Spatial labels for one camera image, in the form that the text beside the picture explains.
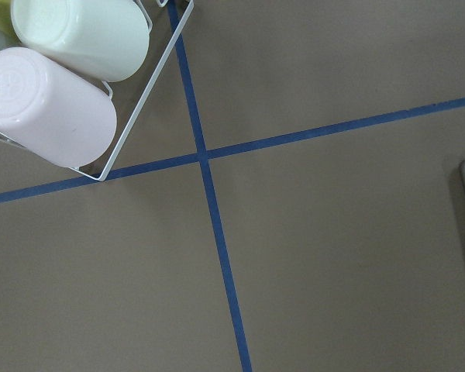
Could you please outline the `yellow plastic cup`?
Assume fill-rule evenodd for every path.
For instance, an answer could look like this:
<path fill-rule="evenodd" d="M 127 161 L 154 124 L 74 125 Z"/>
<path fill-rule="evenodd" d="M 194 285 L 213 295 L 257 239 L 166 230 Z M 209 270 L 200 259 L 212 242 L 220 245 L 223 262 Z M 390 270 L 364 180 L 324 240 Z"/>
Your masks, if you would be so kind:
<path fill-rule="evenodd" d="M 12 25 L 11 4 L 11 0 L 0 0 L 0 31 L 17 40 L 18 37 Z"/>

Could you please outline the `pink plastic cup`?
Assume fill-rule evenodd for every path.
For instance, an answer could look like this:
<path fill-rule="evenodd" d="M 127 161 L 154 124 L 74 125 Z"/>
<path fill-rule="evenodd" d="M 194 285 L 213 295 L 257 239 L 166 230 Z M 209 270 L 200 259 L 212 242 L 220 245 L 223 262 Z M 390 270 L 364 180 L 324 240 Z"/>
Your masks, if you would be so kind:
<path fill-rule="evenodd" d="M 0 51 L 0 134 L 60 167 L 82 167 L 111 145 L 112 100 L 44 55 Z"/>

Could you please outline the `pale green plastic cup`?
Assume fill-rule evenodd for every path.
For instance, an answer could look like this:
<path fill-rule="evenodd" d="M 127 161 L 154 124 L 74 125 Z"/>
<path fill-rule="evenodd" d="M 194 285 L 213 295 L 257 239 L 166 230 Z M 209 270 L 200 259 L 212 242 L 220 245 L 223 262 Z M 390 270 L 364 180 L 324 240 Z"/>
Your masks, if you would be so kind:
<path fill-rule="evenodd" d="M 101 81 L 134 75 L 152 22 L 140 1 L 12 1 L 12 25 L 27 47 Z"/>

